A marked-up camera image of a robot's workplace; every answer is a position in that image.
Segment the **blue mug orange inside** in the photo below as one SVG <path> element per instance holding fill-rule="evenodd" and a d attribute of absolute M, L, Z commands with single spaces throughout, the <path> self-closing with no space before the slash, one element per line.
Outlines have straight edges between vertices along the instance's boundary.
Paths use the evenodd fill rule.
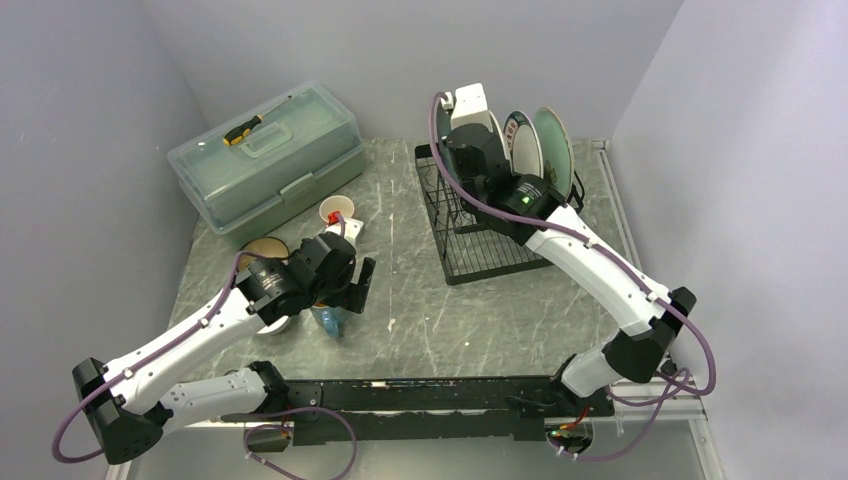
<path fill-rule="evenodd" d="M 326 305 L 315 305 L 310 313 L 324 332 L 334 339 L 342 336 L 344 324 L 353 316 L 353 313 L 343 308 Z"/>

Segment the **red teal rimmed plate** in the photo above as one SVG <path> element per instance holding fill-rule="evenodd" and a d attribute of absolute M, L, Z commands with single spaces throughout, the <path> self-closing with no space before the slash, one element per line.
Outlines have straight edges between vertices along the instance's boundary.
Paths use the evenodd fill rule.
<path fill-rule="evenodd" d="M 511 167 L 518 175 L 544 175 L 539 137 L 530 118 L 522 111 L 509 114 L 503 129 Z"/>

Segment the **light blue flower plate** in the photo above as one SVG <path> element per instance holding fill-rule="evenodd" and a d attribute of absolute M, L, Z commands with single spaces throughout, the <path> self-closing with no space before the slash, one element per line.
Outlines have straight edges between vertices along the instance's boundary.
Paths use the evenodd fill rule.
<path fill-rule="evenodd" d="M 565 125 L 549 107 L 539 108 L 533 122 L 542 152 L 543 178 L 568 198 L 574 179 L 574 154 Z"/>

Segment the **red teal flower plate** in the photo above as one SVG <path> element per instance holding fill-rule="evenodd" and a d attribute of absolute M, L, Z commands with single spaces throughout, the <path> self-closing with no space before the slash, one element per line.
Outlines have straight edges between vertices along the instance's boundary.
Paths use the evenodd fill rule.
<path fill-rule="evenodd" d="M 510 152 L 509 152 L 509 148 L 507 146 L 507 142 L 506 142 L 506 139 L 504 137 L 504 133 L 503 133 L 503 130 L 501 128 L 500 122 L 498 121 L 495 114 L 491 110 L 488 111 L 488 114 L 489 114 L 492 130 L 493 130 L 493 132 L 495 133 L 496 137 L 498 138 L 498 140 L 500 142 L 500 146 L 501 146 L 501 150 L 502 150 L 502 153 L 504 155 L 504 158 L 507 161 L 509 161 L 511 159 Z"/>

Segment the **dark blue speckled plate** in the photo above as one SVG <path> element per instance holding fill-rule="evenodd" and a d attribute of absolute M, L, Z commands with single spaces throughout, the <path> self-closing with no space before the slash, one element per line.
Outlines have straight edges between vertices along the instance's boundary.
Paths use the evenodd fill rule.
<path fill-rule="evenodd" d="M 450 157 L 450 151 L 446 145 L 447 136 L 452 130 L 450 124 L 450 115 L 449 112 L 446 111 L 442 105 L 439 105 L 436 110 L 435 122 L 437 147 L 442 159 L 442 163 L 445 167 L 445 170 L 448 172 L 448 176 L 453 180 L 456 180 L 456 172 L 453 168 L 453 164 Z"/>

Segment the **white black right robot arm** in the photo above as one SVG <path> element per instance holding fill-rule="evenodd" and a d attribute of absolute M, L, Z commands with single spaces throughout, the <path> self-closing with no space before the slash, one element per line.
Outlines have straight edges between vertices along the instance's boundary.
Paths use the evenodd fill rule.
<path fill-rule="evenodd" d="M 514 171 L 498 135 L 467 124 L 430 145 L 466 211 L 491 230 L 542 256 L 593 296 L 617 323 L 605 343 L 570 357 L 551 388 L 557 411 L 574 415 L 595 392 L 622 379 L 649 382 L 695 304 L 638 271 L 580 218 L 544 178 Z"/>

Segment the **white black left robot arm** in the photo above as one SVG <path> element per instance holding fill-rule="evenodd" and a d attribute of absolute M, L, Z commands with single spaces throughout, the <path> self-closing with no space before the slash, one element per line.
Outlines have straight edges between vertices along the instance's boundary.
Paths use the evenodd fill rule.
<path fill-rule="evenodd" d="M 198 365 L 261 329 L 316 304 L 361 313 L 376 267 L 335 232 L 303 240 L 284 257 L 250 253 L 219 293 L 173 328 L 102 362 L 72 371 L 80 404 L 100 454 L 111 465 L 131 461 L 184 426 L 230 414 L 272 420 L 289 404 L 289 387 L 269 361 L 225 376 L 188 382 Z"/>

